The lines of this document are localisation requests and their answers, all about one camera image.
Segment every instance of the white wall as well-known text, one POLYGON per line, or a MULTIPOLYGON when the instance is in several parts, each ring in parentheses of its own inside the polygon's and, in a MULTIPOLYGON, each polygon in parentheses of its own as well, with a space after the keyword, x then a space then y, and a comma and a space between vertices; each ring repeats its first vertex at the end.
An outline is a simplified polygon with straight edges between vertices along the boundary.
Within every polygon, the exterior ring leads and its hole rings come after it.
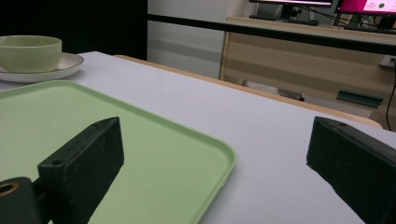
MULTIPOLYGON (((148 14, 225 22, 246 14, 248 0, 148 0, 148 14)), ((148 61, 219 78, 224 32, 148 22, 148 61)))

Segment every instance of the light green tray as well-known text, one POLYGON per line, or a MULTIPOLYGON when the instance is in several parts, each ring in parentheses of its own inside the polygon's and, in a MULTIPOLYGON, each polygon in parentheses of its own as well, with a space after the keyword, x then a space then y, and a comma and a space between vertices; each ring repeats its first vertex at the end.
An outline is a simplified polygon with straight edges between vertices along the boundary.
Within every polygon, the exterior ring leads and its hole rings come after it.
POLYGON ((69 81, 0 92, 0 180, 37 179, 36 166, 54 150, 116 116, 125 164, 90 223, 199 222, 235 165, 233 150, 69 81))

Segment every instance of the tabletop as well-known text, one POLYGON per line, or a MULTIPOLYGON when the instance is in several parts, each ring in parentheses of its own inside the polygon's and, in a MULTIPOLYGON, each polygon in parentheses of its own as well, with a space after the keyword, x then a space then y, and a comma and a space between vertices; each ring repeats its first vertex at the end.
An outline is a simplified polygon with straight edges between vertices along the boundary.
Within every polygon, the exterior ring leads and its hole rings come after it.
MULTIPOLYGON (((362 223, 306 165, 313 120, 338 119, 396 147, 396 133, 100 52, 66 78, 232 147, 237 164, 202 223, 362 223)), ((0 91, 24 86, 0 81, 0 91)))
POLYGON ((344 30, 342 27, 337 26, 299 26, 287 22, 274 22, 264 20, 253 20, 250 18, 229 17, 228 22, 242 23, 246 26, 262 27, 267 29, 275 29, 280 31, 290 31, 299 34, 307 35, 321 35, 334 38, 343 38, 345 40, 356 40, 373 44, 386 44, 390 47, 396 46, 394 35, 386 35, 380 33, 357 32, 351 30, 344 30))

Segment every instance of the saucer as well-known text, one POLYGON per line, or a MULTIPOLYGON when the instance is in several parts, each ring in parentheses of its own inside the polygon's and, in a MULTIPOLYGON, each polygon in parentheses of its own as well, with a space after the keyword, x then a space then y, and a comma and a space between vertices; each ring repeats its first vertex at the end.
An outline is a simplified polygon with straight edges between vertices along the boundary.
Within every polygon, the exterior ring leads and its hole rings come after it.
POLYGON ((58 68, 55 71, 43 73, 9 73, 0 72, 0 79, 12 82, 33 83, 49 81, 53 79, 68 77, 75 74, 81 67, 84 59, 76 54, 62 53, 58 68))

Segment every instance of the monitor screen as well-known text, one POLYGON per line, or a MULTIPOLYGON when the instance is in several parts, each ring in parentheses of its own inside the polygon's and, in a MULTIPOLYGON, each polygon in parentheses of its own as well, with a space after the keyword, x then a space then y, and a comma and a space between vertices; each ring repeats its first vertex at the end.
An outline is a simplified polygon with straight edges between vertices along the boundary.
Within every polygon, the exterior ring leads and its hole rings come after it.
POLYGON ((330 7, 332 0, 249 0, 252 3, 289 5, 296 7, 330 7))
POLYGON ((395 0, 339 0, 335 12, 342 14, 396 16, 396 1, 395 0))

